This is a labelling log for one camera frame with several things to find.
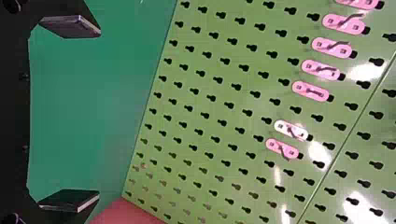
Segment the pegboard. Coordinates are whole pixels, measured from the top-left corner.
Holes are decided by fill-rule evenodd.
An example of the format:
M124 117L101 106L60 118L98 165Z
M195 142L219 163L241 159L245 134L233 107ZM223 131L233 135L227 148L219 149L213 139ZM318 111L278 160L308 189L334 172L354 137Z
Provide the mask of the pegboard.
M365 107L301 223L396 223L396 67Z
M394 8L366 12L368 34L348 35L323 18L361 10L333 0L178 1L123 197L167 223L298 223L390 64ZM347 42L353 57L313 50L317 37ZM305 60L345 77L309 75ZM329 99L293 92L297 81ZM278 120L309 137L277 132Z

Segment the metal sheet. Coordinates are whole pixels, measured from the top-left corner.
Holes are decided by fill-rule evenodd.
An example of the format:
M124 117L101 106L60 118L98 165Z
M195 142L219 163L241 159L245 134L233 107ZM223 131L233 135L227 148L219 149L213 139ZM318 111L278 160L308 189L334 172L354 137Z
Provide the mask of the metal sheet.
M395 7L365 15L370 34L347 35L321 19L360 11L333 1L179 1L123 197L167 223L297 223L390 62L395 47L383 34L394 28L383 21ZM348 41L358 55L314 51L316 37ZM346 79L308 75L304 60ZM332 101L294 93L295 81ZM313 140L276 132L279 119ZM270 151L268 138L298 148L300 159Z

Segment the red floor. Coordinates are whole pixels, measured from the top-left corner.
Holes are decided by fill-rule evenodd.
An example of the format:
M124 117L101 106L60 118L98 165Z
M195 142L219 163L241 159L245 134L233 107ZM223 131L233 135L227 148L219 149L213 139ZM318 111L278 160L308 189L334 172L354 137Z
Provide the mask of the red floor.
M124 199L112 203L90 224L164 224L158 218Z

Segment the green panel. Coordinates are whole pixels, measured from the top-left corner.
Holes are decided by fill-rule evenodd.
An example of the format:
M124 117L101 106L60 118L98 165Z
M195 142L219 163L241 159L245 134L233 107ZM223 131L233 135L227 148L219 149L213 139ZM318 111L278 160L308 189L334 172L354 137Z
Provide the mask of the green panel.
M367 13L362 20L371 33L358 36L321 25L326 14L350 15L359 12L355 8L330 0L279 0L272 8L264 3L177 2L123 192L167 223L298 223L395 51L382 37L394 32L384 21L395 2ZM307 17L313 14L320 18ZM305 36L306 44L299 41ZM313 51L310 43L319 36L349 41L357 58ZM346 80L305 74L300 65L307 59L339 68ZM297 80L329 90L333 102L293 93ZM364 89L362 82L370 86ZM278 119L303 126L313 141L276 132ZM297 147L300 159L286 161L269 151L268 138Z
M36 200L58 189L99 189L92 216L119 198L176 1L88 1L97 39L30 39Z
M396 223L395 97L393 66L364 109L301 223L322 223L323 219L327 223Z

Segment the pink plastic peg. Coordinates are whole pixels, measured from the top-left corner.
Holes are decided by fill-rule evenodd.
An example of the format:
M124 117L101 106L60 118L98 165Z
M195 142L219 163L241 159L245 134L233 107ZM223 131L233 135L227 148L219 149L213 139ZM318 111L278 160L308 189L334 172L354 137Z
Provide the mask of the pink plastic peg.
M295 147L291 147L283 142L279 142L275 140L274 138L269 138L266 142L265 145L268 147L268 149L278 153L278 154L283 154L287 159L296 159L298 157L298 150Z
M307 74L323 77L331 81L337 80L341 75L339 69L331 67L325 63L318 63L312 60L304 61L301 65L301 68Z
M335 0L335 2L364 10L372 10L378 5L379 0Z
M332 55L333 57L346 59L352 55L352 47L348 45L348 42L344 41L333 41L330 39L318 37L312 41L312 49Z
M322 24L329 29L343 32L350 35L360 35L366 28L366 24L359 18L363 14L353 14L349 17L329 14L322 20Z
M302 96L319 102L325 102L330 99L330 94L328 91L302 81L294 82L292 85L292 90Z

